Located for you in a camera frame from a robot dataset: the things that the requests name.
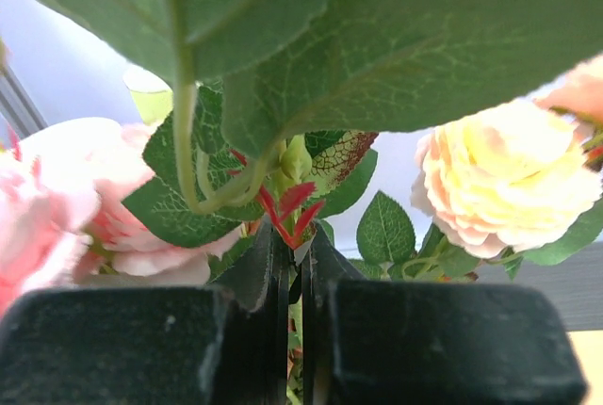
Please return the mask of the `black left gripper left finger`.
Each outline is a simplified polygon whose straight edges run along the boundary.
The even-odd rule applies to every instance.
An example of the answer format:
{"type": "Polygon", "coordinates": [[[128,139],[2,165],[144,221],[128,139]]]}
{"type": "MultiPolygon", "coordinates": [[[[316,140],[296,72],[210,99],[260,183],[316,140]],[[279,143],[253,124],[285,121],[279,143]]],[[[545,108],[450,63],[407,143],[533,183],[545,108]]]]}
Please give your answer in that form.
{"type": "Polygon", "coordinates": [[[283,404],[288,251],[268,222],[207,286],[48,289],[1,321],[5,404],[283,404]]]}

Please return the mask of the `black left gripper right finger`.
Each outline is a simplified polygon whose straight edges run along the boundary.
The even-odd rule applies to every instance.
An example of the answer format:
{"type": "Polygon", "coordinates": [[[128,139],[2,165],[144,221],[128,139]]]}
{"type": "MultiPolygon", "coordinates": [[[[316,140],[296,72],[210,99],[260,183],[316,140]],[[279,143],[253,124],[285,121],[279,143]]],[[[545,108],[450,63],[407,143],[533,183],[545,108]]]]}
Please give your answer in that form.
{"type": "Polygon", "coordinates": [[[578,404],[587,393],[535,289],[371,281],[323,230],[301,277],[308,404],[578,404]]]}

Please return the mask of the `pink flower stems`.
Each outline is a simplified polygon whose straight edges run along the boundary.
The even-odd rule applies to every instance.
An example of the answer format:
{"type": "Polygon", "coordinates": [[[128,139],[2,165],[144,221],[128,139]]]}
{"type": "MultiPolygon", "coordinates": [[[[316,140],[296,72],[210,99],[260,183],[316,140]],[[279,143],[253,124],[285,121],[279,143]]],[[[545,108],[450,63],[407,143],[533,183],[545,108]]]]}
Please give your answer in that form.
{"type": "Polygon", "coordinates": [[[1,310],[36,289],[205,284],[209,259],[242,237],[238,224],[194,248],[153,235],[122,203],[147,184],[142,159],[156,128],[81,118],[1,152],[1,310]]]}

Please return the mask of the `orange wrapping paper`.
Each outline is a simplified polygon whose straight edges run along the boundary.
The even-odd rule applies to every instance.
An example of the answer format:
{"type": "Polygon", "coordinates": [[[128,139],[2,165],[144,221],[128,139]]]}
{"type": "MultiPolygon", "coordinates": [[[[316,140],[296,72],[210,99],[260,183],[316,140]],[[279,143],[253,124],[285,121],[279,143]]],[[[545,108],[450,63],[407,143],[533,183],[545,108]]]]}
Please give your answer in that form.
{"type": "Polygon", "coordinates": [[[589,385],[589,391],[583,403],[602,405],[602,331],[575,331],[569,332],[568,336],[589,385]]]}

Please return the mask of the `peach flower stem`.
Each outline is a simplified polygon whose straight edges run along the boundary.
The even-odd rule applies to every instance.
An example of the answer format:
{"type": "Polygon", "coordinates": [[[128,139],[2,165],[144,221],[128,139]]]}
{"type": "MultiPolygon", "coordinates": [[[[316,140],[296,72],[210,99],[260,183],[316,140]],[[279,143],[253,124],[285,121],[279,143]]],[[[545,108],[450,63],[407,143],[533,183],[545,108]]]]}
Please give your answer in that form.
{"type": "Polygon", "coordinates": [[[357,229],[368,277],[468,283],[483,265],[514,276],[557,265],[602,231],[602,60],[556,89],[435,127],[417,144],[411,204],[432,223],[422,241],[377,193],[357,229]]]}

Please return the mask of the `yellow-green faceted mug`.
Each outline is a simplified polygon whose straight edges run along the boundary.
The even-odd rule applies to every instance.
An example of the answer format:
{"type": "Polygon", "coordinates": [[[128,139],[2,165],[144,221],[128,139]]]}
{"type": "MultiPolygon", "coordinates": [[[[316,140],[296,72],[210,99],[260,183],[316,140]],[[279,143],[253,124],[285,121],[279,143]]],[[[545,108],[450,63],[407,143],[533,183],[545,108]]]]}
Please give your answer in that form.
{"type": "Polygon", "coordinates": [[[129,65],[123,74],[123,82],[145,124],[161,123],[170,114],[172,90],[163,79],[140,66],[129,65]]]}

